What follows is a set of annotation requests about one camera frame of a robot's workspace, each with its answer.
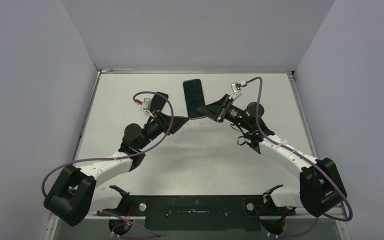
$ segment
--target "black smartphone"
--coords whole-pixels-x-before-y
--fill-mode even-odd
[[[187,117],[189,119],[201,119],[205,115],[197,111],[197,108],[205,105],[203,86],[200,79],[192,79],[183,82],[184,99],[186,100]]]

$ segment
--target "purple cable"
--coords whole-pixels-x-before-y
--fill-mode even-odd
[[[146,229],[146,228],[144,228],[143,226],[141,226],[141,225],[139,225],[139,224],[137,224],[137,223],[134,223],[134,222],[132,222],[132,221],[129,221],[129,220],[125,219],[124,217],[121,217],[121,216],[119,216],[119,215],[116,215],[116,214],[114,214],[114,213],[112,213],[112,212],[105,211],[105,210],[103,210],[103,211],[101,211],[101,212],[102,212],[102,213],[106,213],[106,214],[108,214],[108,215],[111,215],[111,216],[113,216],[113,217],[116,217],[116,218],[118,218],[118,219],[124,221],[125,223],[129,223],[129,224],[131,224],[132,226],[135,226],[135,227],[137,227],[137,228],[139,228],[139,229],[142,229],[143,231],[145,231],[145,232],[150,233],[150,234],[153,235],[153,236],[123,236],[123,235],[118,235],[118,234],[117,234],[121,239],[153,239],[153,238],[161,238],[161,236],[162,236],[161,234],[159,234],[159,233],[157,233],[157,232],[154,232],[154,231],[151,231],[151,230],[149,230],[149,229]],[[119,228],[119,227],[121,227],[121,226],[123,226],[123,225],[124,225],[124,223],[119,224],[119,225],[113,227],[112,230],[111,230],[111,232],[114,232],[114,230],[116,230],[117,228]]]
[[[263,90],[263,79],[259,76],[257,77],[254,77],[253,79],[251,80],[248,80],[246,81],[246,83],[251,83],[252,81],[255,81],[255,80],[259,80],[259,90],[258,90],[258,98],[257,98],[257,103],[260,103],[260,99],[261,99],[261,92]],[[256,111],[255,111],[255,122],[257,124],[257,128],[259,130],[259,132],[262,134],[263,137],[265,137],[267,140],[269,140],[271,143],[275,144],[275,145],[279,145],[278,142],[276,142],[275,140],[272,140],[271,138],[269,138],[264,132],[263,130],[261,129],[260,127],[260,124],[259,124],[259,107],[256,108]],[[281,145],[282,148],[288,150],[288,151],[291,151],[293,152],[294,150],[286,145]],[[325,217],[328,217],[330,219],[333,219],[333,220],[336,220],[336,221],[341,221],[341,222],[348,222],[350,221],[351,219],[353,219],[353,209],[351,208],[351,204],[350,202],[347,200],[347,197],[342,193],[342,191],[339,189],[339,187],[334,183],[334,181],[319,167],[317,166],[316,164],[314,164],[314,162],[310,161],[308,158],[306,158],[304,155],[300,154],[299,152],[294,152],[295,155],[297,155],[298,157],[300,157],[301,159],[303,159],[304,161],[306,161],[307,163],[309,163],[311,166],[313,166],[317,171],[319,171],[321,173],[321,175],[323,175],[324,178],[326,178],[326,180],[332,185],[332,187],[335,189],[335,191],[339,194],[339,196],[342,198],[343,202],[345,203],[346,207],[348,208],[348,211],[349,211],[349,215],[347,218],[339,218],[339,217],[336,217],[336,216],[331,216],[331,215],[328,215],[326,213],[323,213],[323,216]]]
[[[170,112],[171,112],[171,118],[170,118],[170,124],[168,125],[168,129],[167,131],[164,133],[164,136],[162,136],[162,138],[157,142],[155,143],[155,145],[151,146],[150,148],[146,149],[146,150],[143,150],[141,152],[137,152],[135,154],[131,154],[131,155],[127,155],[127,156],[119,156],[119,157],[95,157],[95,158],[85,158],[85,159],[79,159],[79,160],[75,160],[75,161],[71,161],[69,163],[64,163],[64,164],[61,164],[59,166],[57,166],[56,168],[52,169],[44,178],[43,178],[43,181],[42,181],[42,185],[41,185],[41,189],[42,189],[42,194],[43,196],[46,198],[47,196],[47,193],[45,192],[45,183],[46,181],[48,180],[49,176],[51,174],[53,174],[55,171],[57,171],[58,169],[61,169],[61,168],[64,168],[64,167],[67,167],[68,165],[73,165],[73,164],[77,164],[77,163],[82,163],[82,162],[89,162],[89,161],[114,161],[114,160],[121,160],[121,159],[127,159],[127,158],[132,158],[132,157],[136,157],[138,155],[141,155],[141,154],[144,154],[144,153],[147,153],[149,151],[151,151],[152,149],[154,149],[156,146],[158,146],[169,134],[170,134],[170,130],[172,129],[172,126],[173,126],[173,121],[174,121],[174,117],[175,117],[175,112],[173,110],[173,106],[172,106],[172,103],[163,95],[157,93],[157,92],[153,92],[153,91],[141,91],[141,92],[138,92],[136,93],[135,95],[133,95],[133,101],[136,101],[136,97],[138,95],[142,95],[142,94],[154,94],[154,95],[157,95],[159,97],[161,97],[162,99],[164,99],[168,106],[170,107]]]
[[[316,225],[317,225],[318,222],[319,222],[319,218],[316,217],[316,218],[315,218],[315,221],[314,221],[314,223],[313,223],[313,225],[312,225],[309,229],[307,229],[307,230],[305,230],[305,231],[303,231],[303,232],[300,232],[300,233],[296,233],[296,234],[290,234],[290,235],[277,235],[277,237],[281,239],[281,238],[296,238],[296,237],[304,236],[304,235],[308,234],[309,232],[313,231],[313,230],[316,228]],[[266,231],[267,233],[269,233],[270,236],[273,236],[273,237],[276,236],[275,234],[270,233],[269,231],[267,231],[267,229],[266,229],[264,226],[262,227],[262,229],[264,229],[264,231]]]

